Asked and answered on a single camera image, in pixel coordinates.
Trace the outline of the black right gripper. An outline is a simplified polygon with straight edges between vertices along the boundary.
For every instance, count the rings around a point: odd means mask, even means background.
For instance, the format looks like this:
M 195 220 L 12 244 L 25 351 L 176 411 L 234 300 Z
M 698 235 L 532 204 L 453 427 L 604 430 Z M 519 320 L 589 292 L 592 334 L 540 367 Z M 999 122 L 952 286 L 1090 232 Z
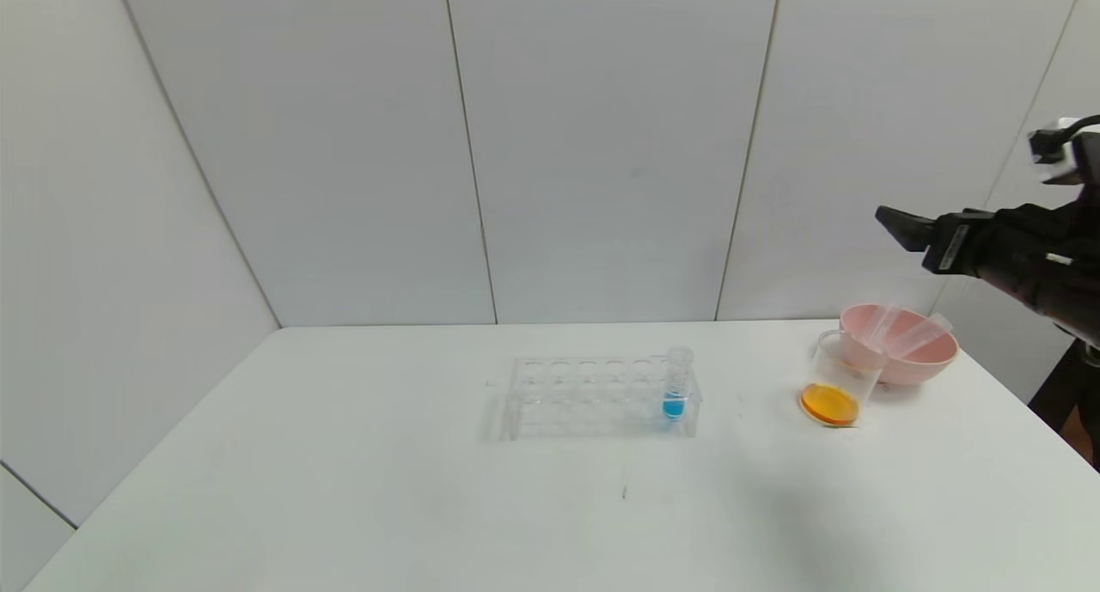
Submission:
M 982 279 L 1015 302 L 1055 296 L 1053 227 L 1042 207 L 965 210 L 935 221 L 880 205 L 875 219 L 903 250 L 926 251 L 922 265 L 932 274 Z

